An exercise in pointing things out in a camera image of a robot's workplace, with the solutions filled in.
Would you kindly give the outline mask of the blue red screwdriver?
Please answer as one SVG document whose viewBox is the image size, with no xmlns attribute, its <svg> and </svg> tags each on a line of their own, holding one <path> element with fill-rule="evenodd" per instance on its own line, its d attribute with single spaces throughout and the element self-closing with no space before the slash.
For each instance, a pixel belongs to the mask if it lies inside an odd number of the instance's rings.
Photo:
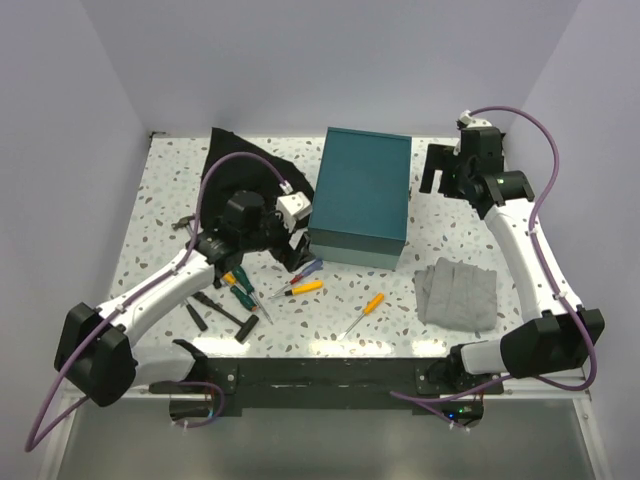
<svg viewBox="0 0 640 480">
<path fill-rule="evenodd" d="M 300 282 L 302 279 L 310 276 L 311 274 L 323 269 L 323 261 L 316 259 L 309 265 L 305 266 L 299 273 L 297 273 L 290 281 L 290 285 L 294 285 Z"/>
</svg>

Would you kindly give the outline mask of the orange screwdriver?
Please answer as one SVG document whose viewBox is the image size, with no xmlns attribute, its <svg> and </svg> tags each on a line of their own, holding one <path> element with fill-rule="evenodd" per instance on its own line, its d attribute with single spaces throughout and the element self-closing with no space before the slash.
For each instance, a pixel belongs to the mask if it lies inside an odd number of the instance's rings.
<svg viewBox="0 0 640 480">
<path fill-rule="evenodd" d="M 226 273 L 223 276 L 223 280 L 230 287 L 237 285 L 237 280 L 232 273 Z"/>
<path fill-rule="evenodd" d="M 375 297 L 373 297 L 367 305 L 362 309 L 359 316 L 349 325 L 349 327 L 342 332 L 338 337 L 338 341 L 342 341 L 347 337 L 347 335 L 358 325 L 358 323 L 367 315 L 372 313 L 384 300 L 385 295 L 383 293 L 378 293 Z"/>
<path fill-rule="evenodd" d="M 316 280 L 316 281 L 307 282 L 303 284 L 290 285 L 290 286 L 281 288 L 279 291 L 271 295 L 270 299 L 275 299 L 283 296 L 297 296 L 300 294 L 322 289 L 323 287 L 324 287 L 324 282 L 321 280 Z"/>
</svg>

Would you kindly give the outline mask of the green screwdriver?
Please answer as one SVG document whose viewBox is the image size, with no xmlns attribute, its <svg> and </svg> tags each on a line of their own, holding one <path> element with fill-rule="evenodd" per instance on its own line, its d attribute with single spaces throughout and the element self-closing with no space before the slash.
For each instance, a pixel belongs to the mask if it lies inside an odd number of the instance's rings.
<svg viewBox="0 0 640 480">
<path fill-rule="evenodd" d="M 251 284 L 251 282 L 250 282 L 245 270 L 241 266 L 238 266 L 238 267 L 236 267 L 236 268 L 234 268 L 232 270 L 232 274 L 233 274 L 235 280 L 244 288 L 246 294 L 253 300 L 253 302 L 256 304 L 256 306 L 262 311 L 262 313 L 266 317 L 267 321 L 271 325 L 273 325 L 274 322 L 273 322 L 271 316 L 269 315 L 267 310 L 264 308 L 264 306 L 260 302 L 258 296 L 256 295 L 255 288 Z"/>
<path fill-rule="evenodd" d="M 240 304 L 249 312 L 255 312 L 258 307 L 253 299 L 236 285 L 229 287 L 231 293 L 236 297 Z"/>
</svg>

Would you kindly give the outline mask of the teal metal box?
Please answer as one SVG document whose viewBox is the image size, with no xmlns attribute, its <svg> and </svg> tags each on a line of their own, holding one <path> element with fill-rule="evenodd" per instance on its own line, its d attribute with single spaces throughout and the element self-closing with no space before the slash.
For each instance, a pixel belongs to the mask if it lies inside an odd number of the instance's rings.
<svg viewBox="0 0 640 480">
<path fill-rule="evenodd" d="M 407 240 L 411 147 L 409 136 L 327 129 L 308 224 L 315 256 L 396 268 Z"/>
</svg>

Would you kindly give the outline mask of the black T-handle tool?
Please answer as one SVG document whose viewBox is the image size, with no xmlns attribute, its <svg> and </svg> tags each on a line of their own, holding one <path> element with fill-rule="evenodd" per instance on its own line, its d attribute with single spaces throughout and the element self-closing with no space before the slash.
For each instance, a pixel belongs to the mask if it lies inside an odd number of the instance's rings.
<svg viewBox="0 0 640 480">
<path fill-rule="evenodd" d="M 254 330 L 259 322 L 259 317 L 255 314 L 251 314 L 245 321 L 240 320 L 203 292 L 197 292 L 193 294 L 192 297 L 199 303 L 205 305 L 210 309 L 213 309 L 214 311 L 222 314 L 228 320 L 235 323 L 239 327 L 239 329 L 236 332 L 234 338 L 240 344 L 243 344 L 246 341 L 249 334 Z"/>
</svg>

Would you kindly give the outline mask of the small claw hammer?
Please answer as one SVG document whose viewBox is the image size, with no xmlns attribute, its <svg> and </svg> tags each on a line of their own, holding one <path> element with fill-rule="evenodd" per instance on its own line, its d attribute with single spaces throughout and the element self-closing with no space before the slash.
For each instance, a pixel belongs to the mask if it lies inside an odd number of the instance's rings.
<svg viewBox="0 0 640 480">
<path fill-rule="evenodd" d="M 189 234 L 193 233 L 193 229 L 192 229 L 192 221 L 194 220 L 194 216 L 193 215 L 189 215 L 189 216 L 185 216 L 180 218 L 177 222 L 173 223 L 171 225 L 171 228 L 174 231 L 180 230 L 180 229 L 185 229 Z"/>
</svg>

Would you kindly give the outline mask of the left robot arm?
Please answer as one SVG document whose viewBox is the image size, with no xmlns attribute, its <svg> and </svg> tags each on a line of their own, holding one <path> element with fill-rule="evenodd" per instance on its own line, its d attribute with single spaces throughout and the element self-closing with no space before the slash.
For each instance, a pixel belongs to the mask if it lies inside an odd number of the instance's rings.
<svg viewBox="0 0 640 480">
<path fill-rule="evenodd" d="M 174 382 L 185 392 L 207 380 L 204 354 L 176 340 L 168 347 L 142 348 L 141 338 L 193 294 L 241 265 L 245 255 L 269 251 L 288 271 L 310 257 L 309 241 L 290 245 L 312 205 L 302 192 L 287 190 L 273 208 L 250 191 L 227 202 L 220 224 L 196 231 L 186 247 L 151 277 L 97 307 L 80 303 L 67 314 L 54 367 L 95 404 L 106 407 L 130 388 Z"/>
</svg>

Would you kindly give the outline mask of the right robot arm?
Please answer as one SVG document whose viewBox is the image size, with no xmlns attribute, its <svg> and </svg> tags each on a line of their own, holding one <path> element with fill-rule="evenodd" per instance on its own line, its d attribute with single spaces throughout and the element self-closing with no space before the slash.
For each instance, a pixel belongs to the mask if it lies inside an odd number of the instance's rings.
<svg viewBox="0 0 640 480">
<path fill-rule="evenodd" d="M 459 127 L 455 146 L 432 144 L 420 190 L 441 175 L 440 194 L 467 201 L 499 245 L 515 283 L 523 323 L 494 341 L 461 344 L 447 355 L 445 379 L 459 393 L 481 377 L 506 373 L 547 382 L 551 373 L 590 361 L 605 326 L 602 313 L 574 293 L 553 257 L 526 175 L 504 167 L 503 134 L 486 120 Z"/>
</svg>

